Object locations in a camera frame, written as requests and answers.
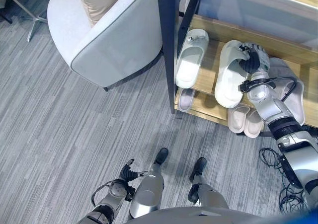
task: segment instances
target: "robot leg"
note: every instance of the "robot leg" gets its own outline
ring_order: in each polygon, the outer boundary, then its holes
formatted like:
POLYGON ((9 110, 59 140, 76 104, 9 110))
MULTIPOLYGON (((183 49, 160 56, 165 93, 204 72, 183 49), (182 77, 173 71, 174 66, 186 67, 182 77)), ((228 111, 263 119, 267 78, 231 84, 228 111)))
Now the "robot leg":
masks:
POLYGON ((205 168, 206 162, 206 159, 201 157, 194 165, 194 169, 190 175, 192 187, 188 200, 192 203, 196 203, 199 200, 201 207, 229 208, 222 194, 208 185, 202 177, 202 171, 205 168))
POLYGON ((160 209, 164 181, 161 165, 168 156, 168 149, 162 148, 156 156, 149 173, 140 183, 130 205, 130 218, 137 218, 160 209))

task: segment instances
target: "chair leg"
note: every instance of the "chair leg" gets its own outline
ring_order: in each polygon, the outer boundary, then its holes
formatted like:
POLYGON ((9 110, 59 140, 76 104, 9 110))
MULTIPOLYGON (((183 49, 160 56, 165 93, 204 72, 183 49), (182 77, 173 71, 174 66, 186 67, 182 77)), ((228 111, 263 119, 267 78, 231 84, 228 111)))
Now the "chair leg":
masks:
POLYGON ((2 17, 3 19, 5 19, 5 21, 7 21, 8 23, 12 24, 12 20, 10 20, 8 17, 6 17, 4 14, 2 14, 0 12, 0 17, 2 17))

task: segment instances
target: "gray carpet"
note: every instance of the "gray carpet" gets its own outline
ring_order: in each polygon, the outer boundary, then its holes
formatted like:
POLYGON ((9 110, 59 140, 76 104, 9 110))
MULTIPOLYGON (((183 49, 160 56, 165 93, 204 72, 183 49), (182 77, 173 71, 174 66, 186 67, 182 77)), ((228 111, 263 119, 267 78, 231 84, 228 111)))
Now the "gray carpet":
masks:
MULTIPOLYGON (((48 0, 24 2, 40 12, 48 0)), ((71 72, 45 24, 26 42, 31 22, 8 7, 13 24, 0 20, 1 224, 76 223, 91 210, 92 192, 128 159, 144 170, 161 147, 170 151, 162 208, 190 206, 188 175, 205 156, 204 176, 231 209, 279 214, 281 175, 258 159, 261 147, 275 147, 271 138, 238 137, 225 126, 171 114, 163 58, 105 92, 71 72)), ((115 223, 126 220, 128 208, 125 202, 115 223)))

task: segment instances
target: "table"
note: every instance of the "table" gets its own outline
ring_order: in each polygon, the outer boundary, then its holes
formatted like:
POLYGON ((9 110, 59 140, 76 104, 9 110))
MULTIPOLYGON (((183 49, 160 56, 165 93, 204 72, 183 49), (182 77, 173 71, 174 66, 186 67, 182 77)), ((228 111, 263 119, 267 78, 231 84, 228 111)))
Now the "table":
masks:
POLYGON ((31 41, 31 38, 35 32, 35 29, 36 29, 36 26, 37 24, 40 22, 40 23, 48 23, 48 20, 40 17, 40 16, 36 16, 34 13, 32 13, 28 8, 26 8, 19 0, 13 0, 19 7, 21 7, 29 16, 30 18, 28 17, 25 17, 25 19, 30 19, 33 21, 33 24, 32 24, 32 27, 31 27, 31 30, 28 34, 28 37, 27 37, 27 41, 30 42, 31 41))

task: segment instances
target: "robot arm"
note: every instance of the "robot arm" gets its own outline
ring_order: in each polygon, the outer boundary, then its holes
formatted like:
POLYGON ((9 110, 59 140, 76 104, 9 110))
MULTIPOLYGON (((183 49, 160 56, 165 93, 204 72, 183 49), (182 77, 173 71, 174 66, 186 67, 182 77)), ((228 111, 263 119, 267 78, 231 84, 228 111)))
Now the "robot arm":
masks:
POLYGON ((297 188, 303 188, 311 209, 318 207, 318 145, 307 131, 295 120, 293 114, 282 100, 277 98, 273 89, 275 79, 270 79, 268 55, 258 45, 245 43, 242 52, 248 50, 251 59, 241 61, 241 67, 251 74, 251 81, 240 85, 240 90, 247 92, 260 117, 270 129, 278 148, 283 153, 280 161, 284 172, 297 188))
POLYGON ((111 224, 115 220, 123 202, 125 200, 130 202, 134 196, 135 189, 130 187, 128 182, 143 177, 147 173, 147 171, 130 171, 130 165, 133 161, 131 159, 125 164, 118 179, 107 182, 94 192, 91 201, 95 207, 78 224, 111 224), (103 187, 109 187, 108 193, 96 206, 94 196, 103 187))

